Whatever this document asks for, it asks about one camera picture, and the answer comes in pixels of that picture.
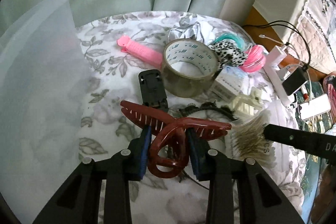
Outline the white power strip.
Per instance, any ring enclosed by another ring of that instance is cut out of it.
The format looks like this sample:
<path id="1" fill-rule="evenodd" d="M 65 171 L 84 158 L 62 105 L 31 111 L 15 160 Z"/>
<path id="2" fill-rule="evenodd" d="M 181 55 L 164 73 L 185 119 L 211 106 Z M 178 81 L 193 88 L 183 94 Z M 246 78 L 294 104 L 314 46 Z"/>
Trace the white power strip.
<path id="1" fill-rule="evenodd" d="M 274 90 L 280 99 L 281 103 L 289 108 L 290 105 L 294 102 L 294 95 L 288 96 L 282 85 L 282 79 L 278 75 L 280 68 L 278 65 L 284 58 L 287 56 L 285 52 L 286 46 L 274 46 L 273 49 L 265 57 L 265 65 L 263 69 L 270 79 Z"/>

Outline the dark red hair claw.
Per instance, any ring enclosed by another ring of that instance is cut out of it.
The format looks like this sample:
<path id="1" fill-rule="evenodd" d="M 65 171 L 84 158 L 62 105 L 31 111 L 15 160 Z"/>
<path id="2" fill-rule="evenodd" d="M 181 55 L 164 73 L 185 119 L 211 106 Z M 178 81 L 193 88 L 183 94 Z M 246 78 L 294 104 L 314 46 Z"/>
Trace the dark red hair claw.
<path id="1" fill-rule="evenodd" d="M 190 157 L 186 148 L 186 130 L 193 129 L 196 136 L 206 141 L 226 136 L 232 129 L 230 123 L 209 121 L 201 118 L 174 118 L 152 107 L 129 101 L 121 101 L 121 112 L 136 126 L 151 126 L 155 136 L 148 152 L 147 167 L 159 178 L 178 176 L 187 166 Z"/>

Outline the cream hair claw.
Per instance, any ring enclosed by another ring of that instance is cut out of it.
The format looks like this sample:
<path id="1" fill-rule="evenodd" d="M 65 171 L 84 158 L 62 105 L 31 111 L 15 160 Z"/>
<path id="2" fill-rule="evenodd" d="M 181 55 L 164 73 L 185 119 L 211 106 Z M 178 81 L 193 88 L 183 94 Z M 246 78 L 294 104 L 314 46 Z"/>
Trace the cream hair claw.
<path id="1" fill-rule="evenodd" d="M 249 95 L 240 93 L 230 104 L 236 117 L 251 117 L 264 107 L 261 100 L 262 91 L 252 87 Z"/>

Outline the cotton swabs pack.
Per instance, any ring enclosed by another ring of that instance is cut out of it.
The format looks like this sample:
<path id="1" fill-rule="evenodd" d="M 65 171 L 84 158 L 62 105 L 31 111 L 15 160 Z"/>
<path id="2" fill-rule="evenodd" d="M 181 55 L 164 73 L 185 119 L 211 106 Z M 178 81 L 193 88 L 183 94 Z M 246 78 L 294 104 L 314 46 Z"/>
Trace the cotton swabs pack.
<path id="1" fill-rule="evenodd" d="M 264 136 L 264 129 L 270 124 L 270 111 L 262 110 L 242 124 L 235 124 L 230 131 L 230 157 L 244 160 L 255 159 L 261 166 L 273 168 L 276 165 L 273 142 Z"/>

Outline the black plastic clip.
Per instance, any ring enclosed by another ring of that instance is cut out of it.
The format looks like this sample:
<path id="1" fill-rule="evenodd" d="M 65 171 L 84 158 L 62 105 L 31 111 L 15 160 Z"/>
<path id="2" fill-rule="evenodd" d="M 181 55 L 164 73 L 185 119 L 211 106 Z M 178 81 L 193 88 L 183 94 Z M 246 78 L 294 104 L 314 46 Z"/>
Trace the black plastic clip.
<path id="1" fill-rule="evenodd" d="M 167 113 L 169 107 L 160 71 L 157 69 L 143 71 L 139 73 L 138 80 L 143 105 Z"/>

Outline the quilted beige bedspread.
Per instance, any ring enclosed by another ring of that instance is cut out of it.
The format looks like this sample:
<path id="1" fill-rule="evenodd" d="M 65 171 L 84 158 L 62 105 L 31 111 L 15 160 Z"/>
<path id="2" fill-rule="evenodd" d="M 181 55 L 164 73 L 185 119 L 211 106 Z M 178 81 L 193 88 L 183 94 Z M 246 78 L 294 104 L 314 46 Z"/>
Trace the quilted beige bedspread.
<path id="1" fill-rule="evenodd" d="M 305 0 L 289 42 L 294 56 L 326 75 L 335 71 L 335 0 Z"/>

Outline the black power adapter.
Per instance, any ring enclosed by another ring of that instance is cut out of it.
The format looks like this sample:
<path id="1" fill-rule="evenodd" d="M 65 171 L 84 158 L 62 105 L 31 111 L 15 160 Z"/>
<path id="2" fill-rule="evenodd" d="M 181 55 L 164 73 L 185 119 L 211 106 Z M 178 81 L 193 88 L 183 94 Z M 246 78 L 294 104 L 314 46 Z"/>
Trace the black power adapter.
<path id="1" fill-rule="evenodd" d="M 282 83 L 282 87 L 288 96 L 292 95 L 308 81 L 308 75 L 301 67 L 298 67 Z"/>

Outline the black beaded headband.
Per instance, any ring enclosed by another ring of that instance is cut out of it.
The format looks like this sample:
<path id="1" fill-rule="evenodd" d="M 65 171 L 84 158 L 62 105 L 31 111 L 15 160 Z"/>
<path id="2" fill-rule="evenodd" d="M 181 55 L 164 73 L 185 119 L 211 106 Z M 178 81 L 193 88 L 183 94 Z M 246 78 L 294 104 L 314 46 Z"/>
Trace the black beaded headband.
<path id="1" fill-rule="evenodd" d="M 232 111 L 228 106 L 217 107 L 215 102 L 205 102 L 201 104 L 201 106 L 189 105 L 186 106 L 185 108 L 179 109 L 179 112 L 183 117 L 187 117 L 191 114 L 207 110 L 220 113 L 225 117 L 227 117 L 230 121 L 237 120 L 237 118 L 234 115 L 234 111 Z"/>

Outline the white power bank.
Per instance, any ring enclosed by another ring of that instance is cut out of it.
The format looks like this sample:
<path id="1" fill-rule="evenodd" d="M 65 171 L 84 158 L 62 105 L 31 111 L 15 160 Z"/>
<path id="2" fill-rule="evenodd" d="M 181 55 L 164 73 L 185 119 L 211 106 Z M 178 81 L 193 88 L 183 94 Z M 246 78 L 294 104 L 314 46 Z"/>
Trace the white power bank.
<path id="1" fill-rule="evenodd" d="M 323 94 L 309 102 L 302 103 L 298 106 L 299 117 L 305 121 L 331 110 L 331 104 L 327 94 Z"/>

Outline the leopard print scrunchie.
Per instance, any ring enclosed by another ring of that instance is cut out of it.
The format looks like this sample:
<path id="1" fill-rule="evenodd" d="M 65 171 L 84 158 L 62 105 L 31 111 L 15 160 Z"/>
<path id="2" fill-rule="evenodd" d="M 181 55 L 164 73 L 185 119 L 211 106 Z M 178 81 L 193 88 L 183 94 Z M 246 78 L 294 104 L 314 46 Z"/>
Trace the leopard print scrunchie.
<path id="1" fill-rule="evenodd" d="M 231 40 L 212 43 L 208 47 L 217 55 L 219 69 L 223 69 L 225 65 L 232 67 L 242 66 L 248 59 L 248 55 Z"/>

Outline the crumpled paper ball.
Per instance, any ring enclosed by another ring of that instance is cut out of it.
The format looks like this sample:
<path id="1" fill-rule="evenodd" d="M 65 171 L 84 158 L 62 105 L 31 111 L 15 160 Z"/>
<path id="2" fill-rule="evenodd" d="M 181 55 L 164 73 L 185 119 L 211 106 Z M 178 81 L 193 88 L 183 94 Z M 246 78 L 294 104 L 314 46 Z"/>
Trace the crumpled paper ball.
<path id="1" fill-rule="evenodd" d="M 213 32 L 213 27 L 205 21 L 176 26 L 168 33 L 169 42 L 177 39 L 191 39 L 205 45 L 209 45 L 215 40 L 215 38 L 216 36 Z"/>

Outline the small white printed box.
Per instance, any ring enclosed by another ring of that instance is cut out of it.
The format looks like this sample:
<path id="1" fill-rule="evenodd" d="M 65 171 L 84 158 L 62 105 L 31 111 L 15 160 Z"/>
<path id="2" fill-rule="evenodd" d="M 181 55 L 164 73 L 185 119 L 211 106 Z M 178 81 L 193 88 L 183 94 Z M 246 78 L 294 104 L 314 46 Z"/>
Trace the small white printed box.
<path id="1" fill-rule="evenodd" d="M 247 73 L 240 68 L 226 65 L 214 80 L 210 91 L 224 101 L 231 102 L 240 94 L 247 78 Z"/>

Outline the translucent plastic bag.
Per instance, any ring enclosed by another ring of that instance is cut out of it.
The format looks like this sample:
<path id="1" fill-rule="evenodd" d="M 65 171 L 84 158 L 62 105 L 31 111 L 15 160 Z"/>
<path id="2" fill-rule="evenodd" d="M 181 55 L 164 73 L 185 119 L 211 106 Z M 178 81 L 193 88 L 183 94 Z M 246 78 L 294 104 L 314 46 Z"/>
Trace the translucent plastic bag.
<path id="1" fill-rule="evenodd" d="M 79 163 L 90 70 L 70 0 L 44 0 L 1 36 L 1 194 L 32 223 Z"/>

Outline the brown packing tape roll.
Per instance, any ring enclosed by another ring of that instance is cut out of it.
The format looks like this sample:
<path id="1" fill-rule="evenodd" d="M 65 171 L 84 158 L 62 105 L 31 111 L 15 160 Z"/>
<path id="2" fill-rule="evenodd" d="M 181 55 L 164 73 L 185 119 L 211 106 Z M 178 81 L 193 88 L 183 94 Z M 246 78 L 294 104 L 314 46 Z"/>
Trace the brown packing tape roll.
<path id="1" fill-rule="evenodd" d="M 211 86 L 218 67 L 217 55 L 205 44 L 192 39 L 173 40 L 163 51 L 163 85 L 177 97 L 196 97 Z"/>

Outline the pink hair roller clip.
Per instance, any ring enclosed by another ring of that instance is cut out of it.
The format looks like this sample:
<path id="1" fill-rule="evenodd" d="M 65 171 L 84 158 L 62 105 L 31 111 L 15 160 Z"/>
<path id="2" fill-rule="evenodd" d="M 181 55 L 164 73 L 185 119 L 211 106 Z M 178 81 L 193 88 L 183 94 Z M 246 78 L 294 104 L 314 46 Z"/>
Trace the pink hair roller clip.
<path id="1" fill-rule="evenodd" d="M 126 35 L 121 36 L 117 40 L 117 45 L 121 48 L 122 52 L 129 53 L 143 62 L 150 64 L 157 69 L 161 69 L 163 60 L 163 55 L 161 53 L 132 40 Z"/>

